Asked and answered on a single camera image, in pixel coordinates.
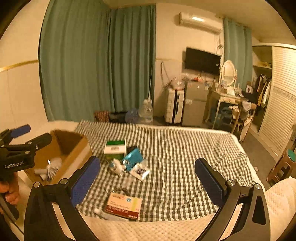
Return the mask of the person's left hand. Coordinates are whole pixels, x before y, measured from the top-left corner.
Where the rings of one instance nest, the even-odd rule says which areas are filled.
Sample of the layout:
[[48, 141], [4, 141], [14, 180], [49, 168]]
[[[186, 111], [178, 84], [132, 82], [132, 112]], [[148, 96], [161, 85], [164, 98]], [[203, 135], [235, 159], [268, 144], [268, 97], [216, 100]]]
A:
[[1, 193], [5, 194], [5, 200], [11, 205], [16, 205], [20, 198], [18, 174], [14, 173], [10, 181], [1, 181]]

